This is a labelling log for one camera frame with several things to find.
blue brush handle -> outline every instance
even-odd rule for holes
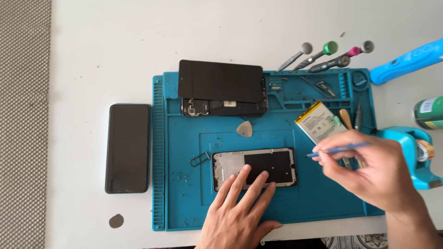
[[[399,76],[443,61],[443,38],[412,50],[392,61],[371,70],[375,85],[385,84]]]
[[[334,154],[334,153],[338,153],[338,152],[343,152],[343,151],[348,151],[348,150],[353,150],[353,149],[357,149],[363,146],[368,146],[370,145],[370,143],[368,142],[361,142],[361,143],[356,143],[356,144],[348,144],[342,147],[338,147],[338,148],[333,148],[333,149],[329,149],[328,150],[328,154]],[[319,153],[311,153],[311,154],[307,154],[305,157],[314,157],[314,156],[318,156]]]

white table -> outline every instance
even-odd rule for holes
[[[343,54],[370,39],[375,51],[352,58],[350,66],[371,69],[443,34],[443,1],[357,2],[54,0],[47,248],[135,249],[198,242],[199,230],[151,230],[151,185],[143,194],[109,195],[104,190],[110,105],[152,103],[152,77],[177,71],[179,60],[275,70],[306,41],[316,53],[335,40],[337,54]],[[373,85],[378,128],[414,126],[413,105],[443,95],[442,69],[443,63]],[[437,150],[432,171],[443,176],[443,131],[429,133]],[[421,194],[435,225],[443,229],[443,187]],[[113,229],[108,222],[116,214],[124,224]],[[385,231],[383,216],[350,218],[287,224],[265,240]]]

blue silicone mat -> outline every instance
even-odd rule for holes
[[[329,83],[336,98],[324,99],[299,75],[324,75],[324,78],[308,79]],[[196,167],[192,167],[189,160],[205,152],[211,156],[216,152],[295,148],[299,184],[277,188],[262,220],[294,223],[384,214],[325,177],[317,162],[303,157],[311,152],[314,143],[294,123],[315,100],[322,100],[335,114],[339,109],[347,109],[353,119],[358,97],[361,97],[362,132],[369,134],[376,128],[376,122],[367,69],[331,69],[318,74],[304,70],[292,74],[264,71],[269,111],[263,117],[247,118],[253,124],[252,137],[236,133],[238,125],[244,122],[240,117],[182,116],[177,95],[178,77],[178,72],[165,72],[153,78],[154,231],[201,229],[216,195],[211,160]],[[354,168],[358,167],[354,160],[352,163]]]

green spray can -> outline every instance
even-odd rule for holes
[[[443,129],[443,96],[419,101],[414,107],[414,118],[424,129]]]

black phone screen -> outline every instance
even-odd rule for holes
[[[112,105],[109,110],[107,193],[148,190],[149,105]]]

